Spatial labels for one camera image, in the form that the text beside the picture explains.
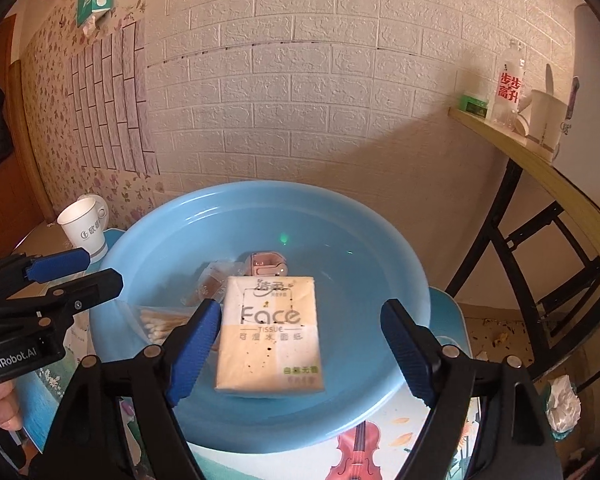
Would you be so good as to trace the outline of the person's left hand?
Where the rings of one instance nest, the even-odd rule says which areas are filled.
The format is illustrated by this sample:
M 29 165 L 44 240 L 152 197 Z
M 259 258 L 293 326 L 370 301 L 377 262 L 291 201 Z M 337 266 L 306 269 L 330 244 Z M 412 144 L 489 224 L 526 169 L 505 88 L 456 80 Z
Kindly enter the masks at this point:
M 16 384 L 13 380 L 0 384 L 0 428 L 6 431 L 19 431 L 23 420 L 18 403 Z

